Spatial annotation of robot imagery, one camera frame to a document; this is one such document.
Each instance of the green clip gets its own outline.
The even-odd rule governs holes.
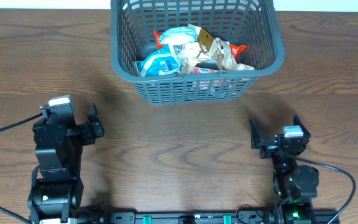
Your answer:
[[[223,224],[231,224],[231,215],[223,216]]]
[[[143,224],[152,224],[152,217],[143,217]]]

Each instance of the black wire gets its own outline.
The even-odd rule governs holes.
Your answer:
[[[243,204],[243,205],[240,205],[240,207],[237,208],[237,210],[236,210],[236,218],[239,220],[239,222],[241,222],[242,224],[249,224],[249,223],[246,223],[246,222],[242,221],[242,220],[240,219],[240,217],[239,217],[239,210],[240,210],[242,207],[244,207],[244,206],[251,207],[251,208],[254,210],[254,212],[262,219],[262,221],[256,222],[256,224],[262,223],[262,222],[265,221],[265,218],[264,218],[262,215],[260,215],[259,212],[258,212],[252,205]]]
[[[19,122],[17,122],[17,123],[11,124],[11,125],[9,125],[9,126],[0,128],[0,132],[1,132],[1,131],[8,130],[8,129],[11,129],[11,128],[14,128],[14,127],[19,126],[19,125],[21,125],[21,124],[24,124],[24,123],[26,123],[26,122],[32,121],[33,119],[39,118],[39,117],[41,117],[41,116],[42,116],[42,114],[40,113],[40,114],[37,114],[37,115],[35,115],[35,116],[32,116],[31,118],[27,118],[27,119],[24,119],[24,120],[19,121]],[[22,216],[20,216],[20,215],[18,215],[18,214],[16,214],[16,213],[14,213],[14,212],[9,211],[8,209],[5,209],[5,208],[0,207],[0,212],[5,213],[6,215],[10,215],[10,216],[12,216],[12,217],[14,217],[14,218],[16,218],[16,219],[18,219],[18,220],[24,222],[24,223],[32,224],[32,222],[28,221],[28,220],[25,219],[24,217],[22,217]]]
[[[297,158],[291,154],[288,154],[289,157],[291,157],[292,159],[296,159],[298,161],[301,161],[301,162],[307,162],[307,163],[310,163],[310,164],[313,164],[313,165],[316,165],[316,166],[321,166],[321,167],[325,167],[325,168],[328,168],[328,169],[332,169],[332,170],[335,170],[335,171],[338,171],[342,174],[345,174],[346,176],[348,176],[348,178],[350,178],[350,180],[352,181],[352,193],[350,194],[349,198],[347,199],[346,203],[341,207],[341,209],[339,209],[339,211],[327,222],[327,224],[330,224],[331,222],[333,222],[346,208],[347,206],[351,203],[353,197],[354,197],[354,194],[356,193],[356,180],[354,180],[353,176],[340,169],[340,168],[337,168],[337,167],[334,167],[334,166],[330,166],[330,165],[327,165],[327,164],[323,164],[323,163],[320,163],[320,162],[315,162],[315,161],[310,161],[310,160],[307,160],[307,159],[301,159],[301,158]]]

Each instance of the gray storage bin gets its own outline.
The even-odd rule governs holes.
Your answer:
[[[137,77],[133,62],[157,49],[153,30],[161,34],[188,24],[247,45],[237,61],[255,70]],[[235,99],[284,61],[272,0],[112,0],[111,48],[114,71],[152,104]]]

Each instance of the black cable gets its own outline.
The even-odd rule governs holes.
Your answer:
[[[332,169],[332,170],[335,170],[335,171],[338,171],[342,174],[345,174],[346,176],[348,176],[348,178],[350,178],[350,180],[352,181],[352,193],[350,194],[349,198],[347,199],[346,203],[341,207],[341,209],[339,209],[339,211],[327,222],[327,224],[330,224],[331,222],[333,222],[346,208],[347,206],[351,203],[353,197],[354,197],[354,194],[356,193],[356,180],[354,180],[353,176],[340,169],[340,168],[337,168],[337,167],[334,167],[334,166],[330,166],[330,165],[327,165],[327,164],[323,164],[323,163],[320,163],[320,162],[315,162],[315,161],[310,161],[310,160],[307,160],[307,159],[301,159],[301,158],[297,158],[291,154],[288,154],[289,157],[291,157],[292,159],[296,159],[298,161],[301,161],[301,162],[307,162],[307,163],[310,163],[310,164],[313,164],[313,165],[316,165],[316,166],[321,166],[321,167],[325,167],[325,168],[328,168],[328,169]]]
[[[1,132],[1,131],[8,130],[8,129],[11,129],[11,128],[14,128],[14,127],[19,126],[19,125],[21,125],[21,124],[24,124],[24,123],[26,123],[26,122],[32,121],[33,119],[39,118],[39,117],[41,117],[41,116],[42,116],[42,114],[40,113],[40,114],[37,114],[37,115],[35,115],[35,116],[32,116],[31,118],[27,118],[27,119],[24,119],[24,120],[19,121],[19,122],[17,122],[17,123],[11,124],[11,125],[9,125],[9,126],[0,128],[0,132]],[[18,215],[18,214],[16,214],[16,213],[14,213],[14,212],[9,211],[8,209],[5,209],[5,208],[0,207],[0,212],[5,213],[6,215],[10,215],[10,216],[12,216],[12,217],[14,217],[14,218],[16,218],[16,219],[18,219],[18,220],[24,222],[24,223],[32,224],[32,222],[28,221],[28,220],[25,219],[24,217],[22,217],[22,216],[20,216],[20,215]]]
[[[244,206],[251,207],[254,210],[254,212],[262,219],[262,221],[256,222],[256,224],[265,222],[265,218],[262,215],[260,215],[259,212],[252,205],[249,205],[249,204],[240,205],[240,207],[236,210],[236,218],[239,220],[239,222],[241,222],[242,224],[249,224],[249,223],[242,221],[239,217],[239,210]]]

